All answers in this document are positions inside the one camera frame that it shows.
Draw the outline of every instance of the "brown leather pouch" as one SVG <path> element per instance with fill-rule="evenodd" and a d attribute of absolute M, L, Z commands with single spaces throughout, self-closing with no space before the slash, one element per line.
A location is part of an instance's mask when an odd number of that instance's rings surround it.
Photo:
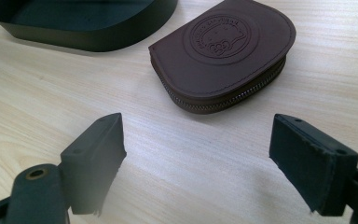
<path fill-rule="evenodd" d="M 280 11 L 225 0 L 149 47 L 172 100 L 186 111 L 224 110 L 280 74 L 296 29 Z"/>

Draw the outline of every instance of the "embossed emblem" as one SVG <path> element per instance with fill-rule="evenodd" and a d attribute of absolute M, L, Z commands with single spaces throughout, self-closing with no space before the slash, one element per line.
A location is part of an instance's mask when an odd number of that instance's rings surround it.
<path fill-rule="evenodd" d="M 249 43 L 250 28 L 246 22 L 226 15 L 214 15 L 194 26 L 193 49 L 205 57 L 227 58 L 239 53 Z"/>

